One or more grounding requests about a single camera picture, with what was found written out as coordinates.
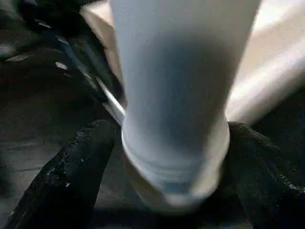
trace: white tube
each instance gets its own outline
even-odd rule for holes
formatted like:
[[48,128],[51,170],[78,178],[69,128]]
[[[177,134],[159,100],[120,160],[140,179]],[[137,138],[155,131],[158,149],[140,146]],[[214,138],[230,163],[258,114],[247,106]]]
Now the white tube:
[[125,153],[173,205],[219,181],[225,103],[259,0],[112,0],[128,102]]

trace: beige surface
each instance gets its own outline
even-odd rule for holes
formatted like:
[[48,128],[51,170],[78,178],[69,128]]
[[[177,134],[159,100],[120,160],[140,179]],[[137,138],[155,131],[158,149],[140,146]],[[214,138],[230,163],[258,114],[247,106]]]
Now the beige surface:
[[[264,0],[228,100],[229,121],[252,124],[305,82],[305,0]],[[82,10],[122,82],[108,1]]]

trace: white pipe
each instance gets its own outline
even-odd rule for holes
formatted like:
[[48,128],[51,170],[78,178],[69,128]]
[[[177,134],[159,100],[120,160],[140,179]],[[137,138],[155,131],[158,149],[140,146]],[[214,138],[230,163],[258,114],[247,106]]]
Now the white pipe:
[[229,131],[224,107],[259,0],[112,0],[128,102],[125,153],[172,205],[206,198]]

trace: black textured material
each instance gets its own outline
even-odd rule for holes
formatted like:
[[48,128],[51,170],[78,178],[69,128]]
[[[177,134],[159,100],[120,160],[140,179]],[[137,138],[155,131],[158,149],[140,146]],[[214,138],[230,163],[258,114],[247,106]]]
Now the black textured material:
[[282,151],[244,124],[229,127],[226,162],[254,228],[304,228],[304,157]]
[[86,228],[116,130],[108,121],[96,121],[79,131],[41,169],[4,228]]

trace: dark floor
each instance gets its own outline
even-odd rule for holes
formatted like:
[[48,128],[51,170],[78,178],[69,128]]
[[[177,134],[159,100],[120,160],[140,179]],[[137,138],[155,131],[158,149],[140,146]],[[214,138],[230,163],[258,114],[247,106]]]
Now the dark floor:
[[[105,116],[105,111],[96,108],[69,80],[60,79],[60,70],[24,69],[12,74],[14,71],[6,69],[6,77],[15,78],[8,79],[1,89],[1,187],[6,190],[2,190],[0,200],[0,228],[42,166],[76,131]],[[97,207],[138,204],[124,179],[121,153],[118,140],[105,171]]]

